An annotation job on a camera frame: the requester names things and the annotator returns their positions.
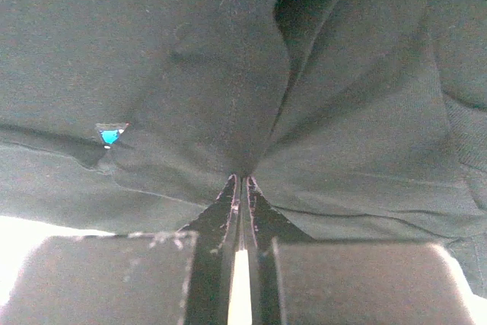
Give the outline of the black t-shirt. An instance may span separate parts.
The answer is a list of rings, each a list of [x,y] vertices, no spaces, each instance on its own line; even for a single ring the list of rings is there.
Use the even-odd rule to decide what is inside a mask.
[[[1,213],[172,231],[232,174],[486,294],[486,0],[1,0]]]

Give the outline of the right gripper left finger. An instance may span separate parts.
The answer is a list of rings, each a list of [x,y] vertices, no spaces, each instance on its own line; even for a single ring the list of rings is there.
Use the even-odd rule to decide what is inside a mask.
[[[3,324],[224,324],[240,180],[175,233],[51,237],[24,261]]]

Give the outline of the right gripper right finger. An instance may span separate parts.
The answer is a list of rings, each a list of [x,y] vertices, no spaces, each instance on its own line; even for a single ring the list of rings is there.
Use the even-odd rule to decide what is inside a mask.
[[[458,262],[424,241],[315,241],[244,181],[263,324],[484,324]]]

